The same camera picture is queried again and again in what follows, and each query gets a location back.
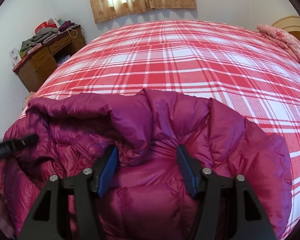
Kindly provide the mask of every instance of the quilted fabric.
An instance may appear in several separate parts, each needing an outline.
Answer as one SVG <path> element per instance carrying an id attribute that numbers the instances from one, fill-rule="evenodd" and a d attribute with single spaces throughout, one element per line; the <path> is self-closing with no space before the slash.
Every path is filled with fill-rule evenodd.
<path id="1" fill-rule="evenodd" d="M 300 41 L 290 33 L 269 25 L 258 25 L 260 34 L 270 39 L 300 62 Z"/>
<path id="2" fill-rule="evenodd" d="M 183 184 L 176 160 L 179 144 L 219 175 L 243 174 L 277 237 L 288 223 L 292 181 L 285 140 L 267 135 L 217 100 L 147 89 L 130 97 L 33 98 L 26 117 L 5 139 L 29 133 L 40 136 L 36 148 L 0 162 L 0 184 L 17 232 L 50 175 L 82 172 L 113 143 L 119 148 L 119 167 L 98 202 L 108 239 L 188 238 L 198 202 Z"/>

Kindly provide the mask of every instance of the plaid bedspread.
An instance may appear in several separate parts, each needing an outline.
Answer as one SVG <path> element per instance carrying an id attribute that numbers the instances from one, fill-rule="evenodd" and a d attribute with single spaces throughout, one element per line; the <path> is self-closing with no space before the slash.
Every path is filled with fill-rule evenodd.
<path id="1" fill-rule="evenodd" d="M 127 25 L 89 43 L 35 97 L 81 92 L 133 95 L 142 88 L 215 98 L 288 144 L 292 212 L 300 218 L 300 64 L 259 33 L 226 24 L 160 21 Z"/>

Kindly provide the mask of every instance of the white wall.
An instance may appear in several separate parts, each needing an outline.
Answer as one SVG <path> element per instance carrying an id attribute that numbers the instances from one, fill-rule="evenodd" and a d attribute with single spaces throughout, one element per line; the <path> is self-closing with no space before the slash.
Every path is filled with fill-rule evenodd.
<path id="1" fill-rule="evenodd" d="M 29 94 L 12 69 L 13 47 L 34 35 L 34 29 L 51 16 L 44 0 L 5 0 L 0 7 L 0 140 L 21 113 Z"/>
<path id="2" fill-rule="evenodd" d="M 253 30 L 257 24 L 272 24 L 282 17 L 297 15 L 288 0 L 196 0 L 197 10 L 153 10 L 95 24 L 89 0 L 50 1 L 54 16 L 81 24 L 87 32 L 87 41 L 113 28 L 145 21 L 198 19 L 224 22 Z"/>

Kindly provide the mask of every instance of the drawer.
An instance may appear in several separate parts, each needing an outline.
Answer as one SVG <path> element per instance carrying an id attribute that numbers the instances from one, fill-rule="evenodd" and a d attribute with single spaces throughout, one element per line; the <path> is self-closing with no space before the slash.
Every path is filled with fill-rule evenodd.
<path id="1" fill-rule="evenodd" d="M 72 40 L 83 38 L 80 28 L 77 28 L 75 30 L 69 30 L 69 33 L 71 34 L 72 37 L 75 37 L 75 38 L 72 38 Z"/>
<path id="2" fill-rule="evenodd" d="M 47 78 L 56 70 L 58 67 L 55 59 L 51 57 L 48 59 L 40 68 L 36 70 L 36 73 L 42 82 L 45 82 Z"/>
<path id="3" fill-rule="evenodd" d="M 83 38 L 75 39 L 73 42 L 74 42 L 74 45 L 75 45 L 75 47 L 76 47 L 77 50 L 80 50 L 84 46 L 86 46 L 86 43 L 84 42 Z"/>
<path id="4" fill-rule="evenodd" d="M 47 61 L 51 57 L 51 53 L 47 47 L 38 51 L 35 55 L 31 57 L 35 66 L 39 68 L 45 61 Z"/>
<path id="5" fill-rule="evenodd" d="M 71 37 L 69 35 L 67 35 L 66 37 L 56 41 L 55 43 L 53 43 L 52 45 L 49 46 L 49 50 L 51 52 L 52 55 L 56 54 L 59 50 L 61 50 L 62 48 L 64 48 L 66 45 L 71 43 Z"/>
<path id="6" fill-rule="evenodd" d="M 33 72 L 35 72 L 36 69 L 37 67 L 34 65 L 33 61 L 28 60 L 28 62 L 25 63 L 19 70 L 18 76 L 21 80 L 24 80 L 27 77 L 29 77 Z"/>
<path id="7" fill-rule="evenodd" d="M 36 72 L 32 73 L 25 79 L 21 79 L 21 81 L 23 82 L 23 84 L 29 92 L 37 92 L 43 84 Z"/>

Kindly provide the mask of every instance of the metal screw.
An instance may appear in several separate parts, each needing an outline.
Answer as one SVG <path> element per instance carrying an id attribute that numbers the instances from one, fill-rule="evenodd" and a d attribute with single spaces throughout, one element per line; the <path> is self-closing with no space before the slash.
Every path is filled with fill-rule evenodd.
<path id="1" fill-rule="evenodd" d="M 50 181 L 55 182 L 58 180 L 58 175 L 54 174 L 50 176 Z"/>
<path id="2" fill-rule="evenodd" d="M 91 168 L 86 168 L 86 169 L 83 170 L 83 174 L 85 174 L 85 175 L 89 175 L 91 173 L 92 173 L 92 169 Z"/>
<path id="3" fill-rule="evenodd" d="M 238 181 L 244 181 L 245 179 L 246 178 L 243 175 L 241 175 L 241 174 L 237 175 L 237 180 Z"/>
<path id="4" fill-rule="evenodd" d="M 209 168 L 203 168 L 203 169 L 202 169 L 202 173 L 203 173 L 203 174 L 209 175 L 209 174 L 211 174 L 211 172 L 212 172 L 212 170 L 209 169 Z"/>

